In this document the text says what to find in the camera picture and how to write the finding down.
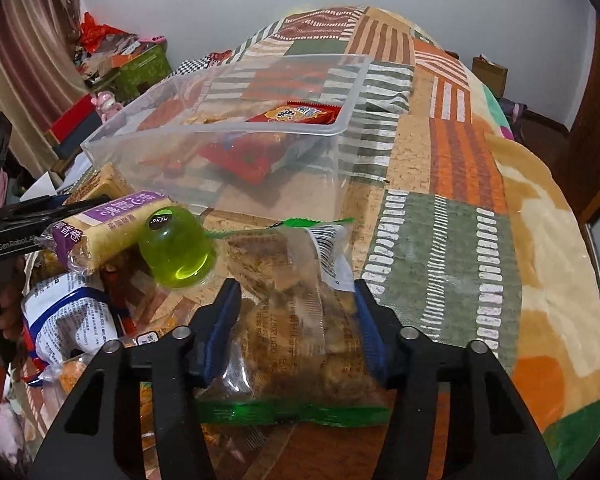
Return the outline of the operator left hand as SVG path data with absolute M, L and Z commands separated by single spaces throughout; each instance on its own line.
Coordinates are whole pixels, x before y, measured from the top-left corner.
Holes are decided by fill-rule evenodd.
M 0 330 L 7 340 L 17 341 L 23 331 L 21 303 L 25 279 L 23 270 L 13 268 L 9 280 L 0 285 Z

